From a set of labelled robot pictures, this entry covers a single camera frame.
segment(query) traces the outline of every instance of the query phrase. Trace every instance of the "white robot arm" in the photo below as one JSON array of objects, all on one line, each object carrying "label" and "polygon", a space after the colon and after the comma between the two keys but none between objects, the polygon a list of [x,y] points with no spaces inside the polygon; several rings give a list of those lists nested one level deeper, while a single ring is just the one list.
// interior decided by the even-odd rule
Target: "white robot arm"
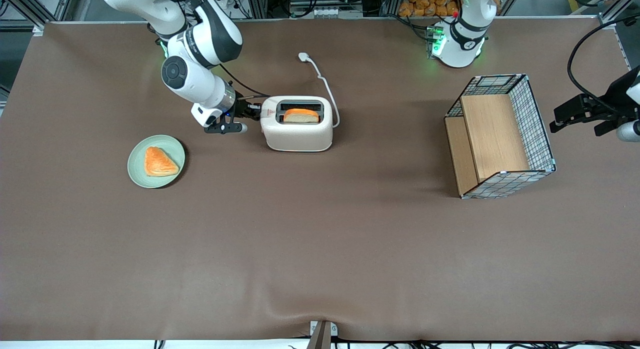
[{"label": "white robot arm", "polygon": [[441,28],[441,40],[432,55],[444,64],[462,68],[471,64],[485,42],[485,33],[496,17],[494,0],[461,0],[460,12],[453,21],[436,24]]},{"label": "white robot arm", "polygon": [[191,113],[206,132],[242,133],[247,127],[234,122],[235,117],[259,120],[259,106],[237,100],[233,87],[211,73],[216,65],[236,59],[243,43],[238,27],[215,0],[185,1],[201,18],[192,27],[188,27],[180,5],[171,0],[104,1],[116,10],[149,21],[167,43],[162,81],[178,96],[194,103]]}]

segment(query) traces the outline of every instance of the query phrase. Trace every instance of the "white toaster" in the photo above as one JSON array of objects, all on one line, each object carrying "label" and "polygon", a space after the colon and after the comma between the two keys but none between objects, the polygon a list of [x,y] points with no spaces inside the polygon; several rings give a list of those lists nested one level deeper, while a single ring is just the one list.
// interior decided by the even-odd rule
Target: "white toaster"
[{"label": "white toaster", "polygon": [[[317,123],[285,123],[289,109],[307,109],[318,113]],[[334,140],[334,115],[331,104],[320,96],[271,96],[262,103],[260,126],[267,145],[275,151],[322,152]]]}]

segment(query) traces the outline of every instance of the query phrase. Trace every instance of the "green light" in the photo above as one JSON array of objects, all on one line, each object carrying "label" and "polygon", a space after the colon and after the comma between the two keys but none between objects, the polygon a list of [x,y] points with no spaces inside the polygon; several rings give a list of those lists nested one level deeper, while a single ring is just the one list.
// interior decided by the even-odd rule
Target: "green light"
[{"label": "green light", "polygon": [[442,49],[444,45],[447,43],[447,36],[442,34],[441,37],[436,41],[433,45],[433,51],[431,52],[433,55],[441,55]]},{"label": "green light", "polygon": [[160,46],[162,47],[162,50],[164,51],[164,57],[165,58],[169,58],[169,51],[167,50],[167,47],[165,46],[165,43],[160,41]]}]

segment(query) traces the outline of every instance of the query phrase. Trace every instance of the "metal bracket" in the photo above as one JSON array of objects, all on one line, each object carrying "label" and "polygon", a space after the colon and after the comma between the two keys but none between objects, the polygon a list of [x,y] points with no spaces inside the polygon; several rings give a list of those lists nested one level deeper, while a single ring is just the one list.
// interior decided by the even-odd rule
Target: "metal bracket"
[{"label": "metal bracket", "polygon": [[306,349],[330,349],[331,337],[338,336],[338,326],[329,321],[311,322],[311,339]]},{"label": "metal bracket", "polygon": [[33,30],[31,30],[31,32],[33,33],[34,37],[42,37],[42,35],[44,34],[44,28],[36,25],[33,27]]},{"label": "metal bracket", "polygon": [[[330,325],[330,328],[331,328],[331,336],[337,337],[338,336],[338,326],[336,324],[334,324],[333,322],[331,322],[331,321],[328,321],[327,323]],[[309,335],[310,336],[314,335],[314,332],[316,331],[316,327],[317,326],[318,326],[318,322],[317,321],[312,321],[311,322],[311,326],[309,328]]]}]

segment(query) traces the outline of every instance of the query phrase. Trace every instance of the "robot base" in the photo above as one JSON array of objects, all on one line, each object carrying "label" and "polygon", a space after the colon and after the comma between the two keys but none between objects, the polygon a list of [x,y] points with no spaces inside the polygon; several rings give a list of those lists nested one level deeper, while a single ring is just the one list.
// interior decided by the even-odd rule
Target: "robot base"
[{"label": "robot base", "polygon": [[450,24],[445,21],[435,24],[432,32],[435,41],[429,44],[430,56],[438,58],[442,63],[452,68],[464,68],[473,63],[474,59],[480,55],[482,44],[485,43],[485,40],[482,39],[473,49],[462,49],[460,44],[451,37]]}]

